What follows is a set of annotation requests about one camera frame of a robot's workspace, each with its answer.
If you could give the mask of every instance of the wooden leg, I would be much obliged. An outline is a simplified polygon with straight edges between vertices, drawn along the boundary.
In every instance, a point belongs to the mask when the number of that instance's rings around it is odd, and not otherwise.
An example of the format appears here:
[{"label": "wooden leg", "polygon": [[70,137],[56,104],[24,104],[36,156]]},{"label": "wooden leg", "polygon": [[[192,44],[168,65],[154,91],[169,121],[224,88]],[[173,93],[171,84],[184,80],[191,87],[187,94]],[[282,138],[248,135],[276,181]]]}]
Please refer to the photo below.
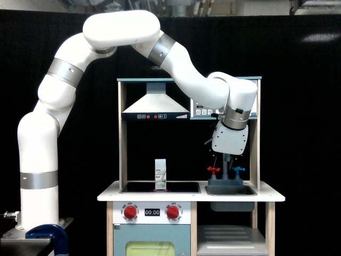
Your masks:
[{"label": "wooden leg", "polygon": [[258,228],[258,203],[255,202],[255,208],[251,213],[251,227]]},{"label": "wooden leg", "polygon": [[275,202],[265,203],[265,243],[269,256],[275,255]]},{"label": "wooden leg", "polygon": [[197,202],[191,202],[191,256],[198,253]]},{"label": "wooden leg", "polygon": [[112,202],[107,202],[107,256],[113,256]]}]

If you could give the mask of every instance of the oven door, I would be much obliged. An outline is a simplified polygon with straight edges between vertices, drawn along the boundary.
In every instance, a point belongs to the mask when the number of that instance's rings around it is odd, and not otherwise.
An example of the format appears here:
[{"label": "oven door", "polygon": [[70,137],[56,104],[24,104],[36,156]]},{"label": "oven door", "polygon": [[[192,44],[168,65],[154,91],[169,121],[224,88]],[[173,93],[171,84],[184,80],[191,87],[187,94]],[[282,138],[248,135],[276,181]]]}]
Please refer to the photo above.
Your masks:
[{"label": "oven door", "polygon": [[121,224],[113,232],[115,256],[190,256],[190,225]]}]

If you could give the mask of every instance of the wooden frame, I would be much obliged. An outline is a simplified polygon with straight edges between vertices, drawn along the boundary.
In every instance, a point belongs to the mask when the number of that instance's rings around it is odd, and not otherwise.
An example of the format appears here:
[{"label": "wooden frame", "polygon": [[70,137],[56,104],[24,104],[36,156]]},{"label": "wooden frame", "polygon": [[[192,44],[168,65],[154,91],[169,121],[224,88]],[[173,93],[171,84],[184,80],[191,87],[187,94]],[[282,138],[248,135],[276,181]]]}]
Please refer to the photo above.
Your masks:
[{"label": "wooden frame", "polygon": [[[250,182],[260,188],[260,117],[261,86],[258,80],[257,119],[250,120]],[[126,84],[118,82],[118,124],[119,124],[119,188],[127,184],[127,124],[121,120],[126,109]],[[107,202],[107,256],[113,256],[113,202]],[[275,202],[266,202],[265,242],[269,256],[275,255]],[[251,213],[251,226],[258,226],[258,203]],[[191,256],[197,256],[197,202],[191,202]]]}]

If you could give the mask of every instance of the digital clock display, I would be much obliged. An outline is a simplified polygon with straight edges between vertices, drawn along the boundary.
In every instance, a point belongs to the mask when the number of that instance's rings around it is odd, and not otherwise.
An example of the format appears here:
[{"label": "digital clock display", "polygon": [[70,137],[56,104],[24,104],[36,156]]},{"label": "digital clock display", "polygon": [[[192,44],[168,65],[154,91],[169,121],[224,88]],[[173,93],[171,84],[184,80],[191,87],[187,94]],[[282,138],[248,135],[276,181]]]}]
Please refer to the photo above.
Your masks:
[{"label": "digital clock display", "polygon": [[145,216],[160,216],[160,209],[144,209]]}]

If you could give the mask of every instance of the oven window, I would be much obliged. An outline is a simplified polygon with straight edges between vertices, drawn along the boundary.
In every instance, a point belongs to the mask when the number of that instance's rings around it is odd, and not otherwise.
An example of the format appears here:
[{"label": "oven window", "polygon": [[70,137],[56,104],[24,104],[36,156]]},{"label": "oven window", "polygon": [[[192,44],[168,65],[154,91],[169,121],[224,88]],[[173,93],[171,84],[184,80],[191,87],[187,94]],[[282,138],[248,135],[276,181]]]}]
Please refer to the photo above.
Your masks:
[{"label": "oven window", "polygon": [[131,241],[126,244],[126,256],[175,256],[170,242]]}]

